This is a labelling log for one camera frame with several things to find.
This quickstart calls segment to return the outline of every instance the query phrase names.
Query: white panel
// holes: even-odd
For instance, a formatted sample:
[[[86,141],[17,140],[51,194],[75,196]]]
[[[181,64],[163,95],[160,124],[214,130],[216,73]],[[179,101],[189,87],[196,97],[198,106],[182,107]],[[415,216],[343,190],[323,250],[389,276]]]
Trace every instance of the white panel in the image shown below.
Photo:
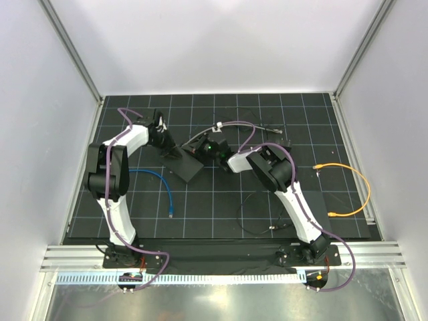
[[[1,1],[0,43],[0,319],[23,320],[96,103],[37,1]]]
[[[427,28],[428,2],[397,1],[341,97],[377,216],[386,238],[399,242],[421,302],[428,302]]]
[[[53,0],[102,94],[335,90],[381,0]]]

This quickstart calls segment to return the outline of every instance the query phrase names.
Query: reflective floor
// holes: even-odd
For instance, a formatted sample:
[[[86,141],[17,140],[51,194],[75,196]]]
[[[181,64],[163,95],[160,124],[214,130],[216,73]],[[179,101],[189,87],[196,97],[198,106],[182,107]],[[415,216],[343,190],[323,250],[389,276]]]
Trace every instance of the reflective floor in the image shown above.
[[[327,286],[343,283],[349,273],[330,271]],[[47,320],[404,320],[388,270],[357,270],[347,287],[330,293],[308,291],[301,284],[156,286],[134,294],[116,292],[117,286],[56,286]]]

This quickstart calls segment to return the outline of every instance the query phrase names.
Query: white backdrop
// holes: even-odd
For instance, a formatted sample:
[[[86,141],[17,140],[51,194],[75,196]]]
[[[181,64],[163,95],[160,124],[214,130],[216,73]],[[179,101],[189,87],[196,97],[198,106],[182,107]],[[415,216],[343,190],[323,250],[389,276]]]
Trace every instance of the white backdrop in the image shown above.
[[[397,1],[340,98],[384,237],[399,242],[426,317],[427,28],[428,2]]]
[[[96,102],[37,1],[0,1],[0,43],[0,319],[18,321],[60,242]]]
[[[53,0],[104,94],[335,90],[381,0]]]

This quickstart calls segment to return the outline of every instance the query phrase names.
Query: blue cable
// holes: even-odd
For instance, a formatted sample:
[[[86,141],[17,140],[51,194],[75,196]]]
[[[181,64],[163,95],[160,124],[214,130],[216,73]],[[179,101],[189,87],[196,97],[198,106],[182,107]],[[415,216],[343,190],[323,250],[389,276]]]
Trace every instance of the blue cable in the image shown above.
[[[155,175],[161,179],[161,181],[165,184],[165,187],[167,188],[167,192],[168,192],[168,196],[169,196],[169,217],[173,217],[173,215],[174,215],[173,195],[171,194],[171,190],[169,188],[167,181],[162,177],[162,175],[160,175],[154,171],[150,171],[148,169],[130,169],[129,170],[129,173],[133,173],[133,172],[149,173],[149,174],[153,174],[153,175]]]

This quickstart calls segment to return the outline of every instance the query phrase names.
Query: yellow cable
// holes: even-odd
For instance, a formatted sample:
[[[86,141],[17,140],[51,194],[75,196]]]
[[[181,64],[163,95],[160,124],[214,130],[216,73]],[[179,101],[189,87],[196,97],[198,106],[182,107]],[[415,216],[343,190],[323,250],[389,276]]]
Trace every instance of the yellow cable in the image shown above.
[[[351,213],[346,213],[346,214],[338,214],[335,212],[328,212],[328,216],[330,217],[335,217],[335,216],[339,216],[339,217],[347,217],[347,216],[352,216],[357,214],[359,211],[362,211],[362,209],[364,209],[366,207],[366,205],[368,204],[368,200],[370,199],[370,194],[371,194],[371,189],[370,189],[370,184],[368,183],[367,179],[360,173],[358,172],[356,169],[353,169],[352,167],[348,166],[348,165],[344,165],[344,164],[340,164],[340,163],[327,163],[327,164],[317,164],[315,166],[313,166],[313,169],[321,169],[323,167],[327,167],[327,166],[339,166],[339,167],[344,167],[346,169],[350,169],[353,172],[356,172],[358,175],[360,175],[360,177],[362,179],[364,179],[364,182],[367,185],[368,188],[368,195],[367,195],[367,199],[364,202],[364,204],[362,205],[362,207],[360,207],[359,209],[357,209],[356,211],[353,211]]]

